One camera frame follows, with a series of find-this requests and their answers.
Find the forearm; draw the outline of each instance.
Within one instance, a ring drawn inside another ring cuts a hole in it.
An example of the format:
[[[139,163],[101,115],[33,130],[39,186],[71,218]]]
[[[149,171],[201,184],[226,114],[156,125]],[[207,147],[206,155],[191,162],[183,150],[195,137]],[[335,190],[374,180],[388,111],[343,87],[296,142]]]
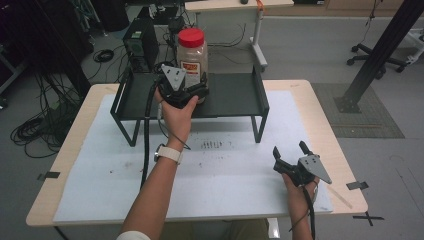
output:
[[[291,219],[292,225],[296,223],[297,220]],[[292,229],[292,239],[293,240],[309,240],[312,239],[311,229],[309,228],[308,217],[302,218],[298,221],[296,226]]]
[[[140,231],[151,239],[159,239],[168,211],[176,170],[175,161],[165,157],[159,158],[134,201],[121,232]]]

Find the red lid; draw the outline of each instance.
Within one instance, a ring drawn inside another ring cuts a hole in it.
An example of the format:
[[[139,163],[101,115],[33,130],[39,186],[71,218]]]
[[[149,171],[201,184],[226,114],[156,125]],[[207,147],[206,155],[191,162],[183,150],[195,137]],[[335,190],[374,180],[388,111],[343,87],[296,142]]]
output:
[[[187,28],[178,33],[178,42],[186,48],[200,47],[205,42],[205,34],[198,28]]]

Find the smartwatch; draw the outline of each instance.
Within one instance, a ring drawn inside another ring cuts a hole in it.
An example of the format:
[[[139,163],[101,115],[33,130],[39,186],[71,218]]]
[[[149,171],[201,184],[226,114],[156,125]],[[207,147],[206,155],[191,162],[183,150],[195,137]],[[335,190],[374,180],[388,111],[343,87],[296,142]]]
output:
[[[155,159],[154,159],[155,162],[158,161],[159,157],[166,157],[166,158],[172,159],[177,163],[177,165],[180,165],[183,159],[183,154],[173,148],[165,147],[165,145],[162,143],[156,149]]]

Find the white paper sheet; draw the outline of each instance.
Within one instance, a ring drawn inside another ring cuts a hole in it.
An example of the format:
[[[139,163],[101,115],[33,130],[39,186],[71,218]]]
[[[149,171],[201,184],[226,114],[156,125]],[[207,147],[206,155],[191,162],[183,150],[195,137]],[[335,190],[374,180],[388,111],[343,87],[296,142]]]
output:
[[[272,155],[296,164],[309,146],[293,97],[268,91],[270,112],[261,143],[255,143],[250,117],[194,119],[171,196],[169,220],[272,217],[288,214],[286,189]],[[114,95],[104,97],[81,152],[69,174],[55,222],[122,221],[140,187],[144,159],[143,129],[130,147],[110,115]],[[257,117],[259,126],[261,118]],[[135,123],[126,122],[131,133]],[[166,138],[150,122],[150,164]],[[322,181],[315,211],[332,205]]]

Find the plastic container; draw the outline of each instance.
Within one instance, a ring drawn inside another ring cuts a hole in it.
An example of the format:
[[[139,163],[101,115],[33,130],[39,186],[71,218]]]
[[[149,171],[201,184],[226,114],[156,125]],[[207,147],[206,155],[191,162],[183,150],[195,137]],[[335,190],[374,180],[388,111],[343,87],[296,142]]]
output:
[[[188,28],[178,34],[177,61],[180,68],[186,69],[185,86],[200,83],[204,72],[208,77],[208,45],[205,34],[198,28]]]

